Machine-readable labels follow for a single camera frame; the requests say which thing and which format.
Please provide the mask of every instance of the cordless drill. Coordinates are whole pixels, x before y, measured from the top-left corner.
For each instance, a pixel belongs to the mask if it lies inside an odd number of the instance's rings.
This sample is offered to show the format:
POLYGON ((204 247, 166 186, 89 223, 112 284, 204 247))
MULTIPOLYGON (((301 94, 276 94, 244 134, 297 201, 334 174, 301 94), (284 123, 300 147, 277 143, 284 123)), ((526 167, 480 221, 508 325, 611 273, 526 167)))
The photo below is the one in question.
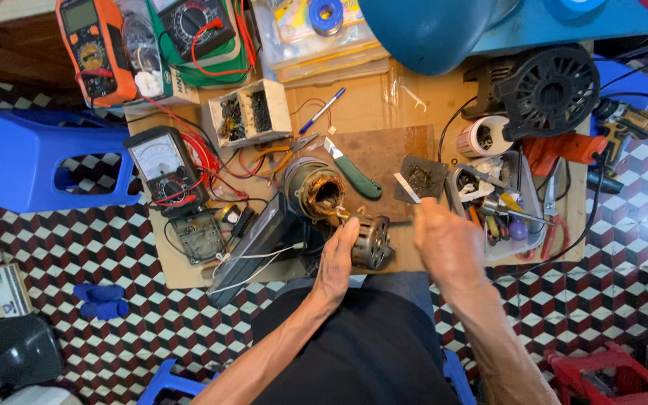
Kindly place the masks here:
POLYGON ((606 136, 607 151, 604 174, 609 179, 617 176, 621 152, 630 140, 648 139, 648 111, 634 108, 624 102, 603 98, 592 112, 597 119, 599 135, 606 136))

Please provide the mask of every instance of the pliers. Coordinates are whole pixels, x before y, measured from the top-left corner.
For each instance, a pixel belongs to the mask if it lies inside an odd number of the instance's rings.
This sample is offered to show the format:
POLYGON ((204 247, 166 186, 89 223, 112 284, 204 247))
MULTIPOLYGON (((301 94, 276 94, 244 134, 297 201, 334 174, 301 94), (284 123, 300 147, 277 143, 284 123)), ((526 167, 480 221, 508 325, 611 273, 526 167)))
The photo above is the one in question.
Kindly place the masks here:
MULTIPOLYGON (((546 230, 546 236, 544 237, 544 244, 541 247, 541 259, 548 260, 552 257, 552 245, 554 244, 554 236, 557 234, 557 228, 562 227, 564 231, 564 242, 562 243, 563 251, 569 247, 571 240, 571 234, 569 232, 569 224, 562 219, 562 216, 559 215, 557 209, 554 207, 557 203, 557 192, 559 190, 559 176, 557 172, 559 171, 561 162, 558 162, 553 168, 553 176, 549 179, 549 183, 546 186, 546 194, 544 196, 544 215, 551 216, 550 221, 553 222, 553 226, 549 226, 546 230)), ((519 253, 516 255, 519 259, 531 261, 534 259, 534 249, 530 250, 525 256, 524 253, 519 253)))
POLYGON ((260 160, 267 153, 286 152, 286 155, 284 155, 283 159, 281 161, 279 161, 279 164, 276 165, 276 167, 274 169, 264 171, 264 172, 260 173, 260 175, 266 176, 267 174, 273 174, 273 173, 276 173, 279 170, 282 170, 282 168, 284 168, 284 166, 287 165, 287 161, 289 161, 289 159, 292 158, 292 156, 294 155, 294 152, 298 152, 299 150, 304 148, 306 145, 309 144, 309 142, 314 141, 314 138, 318 137, 319 135, 321 135, 320 132, 313 133, 313 134, 308 135, 308 136, 301 136, 296 141, 292 142, 292 144, 289 145, 289 146, 277 146, 277 147, 274 147, 274 148, 266 148, 265 150, 257 153, 257 155, 254 157, 253 161, 260 160))

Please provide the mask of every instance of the blue tape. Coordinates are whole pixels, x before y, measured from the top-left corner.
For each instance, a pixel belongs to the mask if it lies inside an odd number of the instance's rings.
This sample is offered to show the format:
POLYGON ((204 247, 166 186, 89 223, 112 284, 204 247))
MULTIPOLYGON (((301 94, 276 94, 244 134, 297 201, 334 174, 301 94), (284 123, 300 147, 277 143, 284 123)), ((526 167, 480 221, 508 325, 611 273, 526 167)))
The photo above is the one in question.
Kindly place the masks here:
POLYGON ((545 0, 546 9, 561 20, 572 20, 599 7, 606 0, 545 0))
POLYGON ((309 4, 309 20, 319 35, 334 35, 344 23, 344 6, 339 0, 312 0, 309 4), (323 10, 331 8, 331 16, 321 16, 323 10))

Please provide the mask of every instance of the blue slipper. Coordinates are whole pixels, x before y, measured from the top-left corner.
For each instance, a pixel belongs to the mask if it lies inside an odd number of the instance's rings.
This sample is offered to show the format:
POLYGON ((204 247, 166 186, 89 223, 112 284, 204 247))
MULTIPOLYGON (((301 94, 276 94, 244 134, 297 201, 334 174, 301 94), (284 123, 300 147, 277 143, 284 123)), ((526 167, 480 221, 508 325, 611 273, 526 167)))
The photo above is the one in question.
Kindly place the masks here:
POLYGON ((88 282, 74 286, 74 295, 88 303, 105 303, 124 298, 124 289, 119 285, 95 285, 88 282))
POLYGON ((100 321, 108 321, 126 315, 129 312, 129 303, 124 300, 84 303, 79 311, 85 317, 97 317, 100 321))

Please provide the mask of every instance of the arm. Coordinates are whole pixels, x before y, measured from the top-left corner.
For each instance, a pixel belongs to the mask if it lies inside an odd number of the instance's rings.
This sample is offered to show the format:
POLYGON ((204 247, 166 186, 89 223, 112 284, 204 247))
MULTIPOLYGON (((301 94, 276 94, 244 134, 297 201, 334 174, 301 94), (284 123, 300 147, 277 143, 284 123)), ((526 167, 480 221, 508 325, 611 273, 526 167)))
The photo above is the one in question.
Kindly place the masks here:
POLYGON ((192 405, 249 404, 292 362, 339 307, 349 286, 351 248, 359 234, 353 218, 324 246, 314 288, 292 315, 209 384, 192 405))
POLYGON ((442 296, 462 320, 490 404, 558 404, 486 277, 481 228, 434 198, 422 199, 415 209, 415 244, 442 296))

